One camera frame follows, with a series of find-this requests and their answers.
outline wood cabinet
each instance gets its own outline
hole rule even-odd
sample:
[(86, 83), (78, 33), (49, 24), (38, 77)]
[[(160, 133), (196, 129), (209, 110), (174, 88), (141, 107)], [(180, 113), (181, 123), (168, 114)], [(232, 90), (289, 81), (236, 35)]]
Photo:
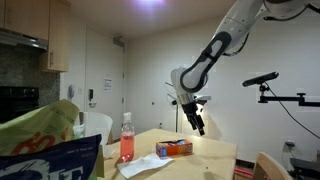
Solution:
[(40, 55), (41, 71), (68, 70), (70, 6), (65, 0), (50, 0), (49, 48)]
[(0, 0), (0, 28), (4, 28), (4, 0)]
[(50, 0), (6, 0), (4, 28), (48, 40), (49, 4)]

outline wooden table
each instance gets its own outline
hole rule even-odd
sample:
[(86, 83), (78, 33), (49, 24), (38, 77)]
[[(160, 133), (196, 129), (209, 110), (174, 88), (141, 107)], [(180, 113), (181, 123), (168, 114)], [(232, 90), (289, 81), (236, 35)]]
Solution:
[[(153, 170), (139, 173), (131, 179), (233, 179), (237, 145), (152, 129), (135, 136), (135, 157), (147, 156), (156, 152), (156, 142), (188, 139), (193, 143), (193, 154), (173, 157), (174, 161)], [(104, 179), (125, 179), (117, 169), (120, 143), (111, 147), (115, 150), (111, 159), (104, 161)]]

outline white door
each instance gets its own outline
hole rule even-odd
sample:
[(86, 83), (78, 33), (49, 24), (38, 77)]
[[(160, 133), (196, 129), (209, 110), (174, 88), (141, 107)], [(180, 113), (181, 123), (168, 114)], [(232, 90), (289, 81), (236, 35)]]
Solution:
[[(86, 51), (85, 111), (110, 116), (113, 138), (118, 139), (123, 122), (123, 48), (113, 44), (112, 37), (87, 28)], [(93, 90), (91, 106), (89, 89)]]

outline snack bag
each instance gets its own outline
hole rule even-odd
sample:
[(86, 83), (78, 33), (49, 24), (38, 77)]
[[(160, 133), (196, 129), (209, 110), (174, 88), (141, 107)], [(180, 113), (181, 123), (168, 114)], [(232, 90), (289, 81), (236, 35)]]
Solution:
[(101, 135), (60, 143), (32, 154), (0, 156), (0, 180), (89, 179)]
[(0, 156), (29, 154), (73, 139), (79, 109), (60, 100), (0, 125)]

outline ceiling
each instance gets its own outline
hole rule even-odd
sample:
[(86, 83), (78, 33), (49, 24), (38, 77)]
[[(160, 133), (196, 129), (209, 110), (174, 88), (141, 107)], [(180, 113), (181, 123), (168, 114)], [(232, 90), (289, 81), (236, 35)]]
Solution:
[(224, 16), (235, 0), (71, 0), (76, 16), (134, 39)]

